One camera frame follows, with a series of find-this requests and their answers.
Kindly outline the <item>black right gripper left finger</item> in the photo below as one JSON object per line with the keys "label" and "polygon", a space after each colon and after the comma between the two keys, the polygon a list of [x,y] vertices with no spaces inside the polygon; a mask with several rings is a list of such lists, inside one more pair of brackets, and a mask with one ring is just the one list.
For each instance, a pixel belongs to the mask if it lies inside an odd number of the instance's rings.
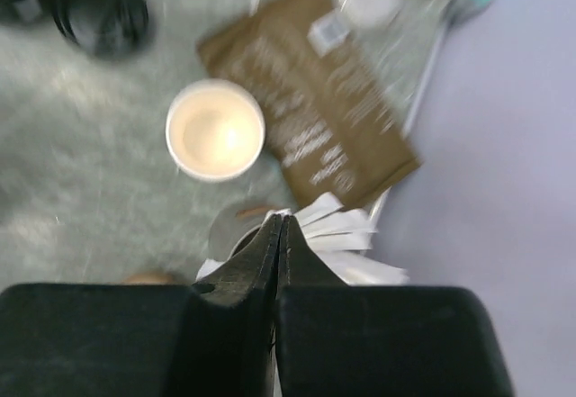
{"label": "black right gripper left finger", "polygon": [[280,217],[192,284],[170,366],[173,396],[271,396]]}

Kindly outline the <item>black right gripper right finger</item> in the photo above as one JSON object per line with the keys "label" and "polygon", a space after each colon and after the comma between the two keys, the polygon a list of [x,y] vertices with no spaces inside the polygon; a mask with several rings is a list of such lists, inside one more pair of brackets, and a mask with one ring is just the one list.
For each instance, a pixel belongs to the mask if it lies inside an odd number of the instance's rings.
{"label": "black right gripper right finger", "polygon": [[284,396],[346,396],[350,288],[312,252],[293,216],[278,247],[275,354]]}

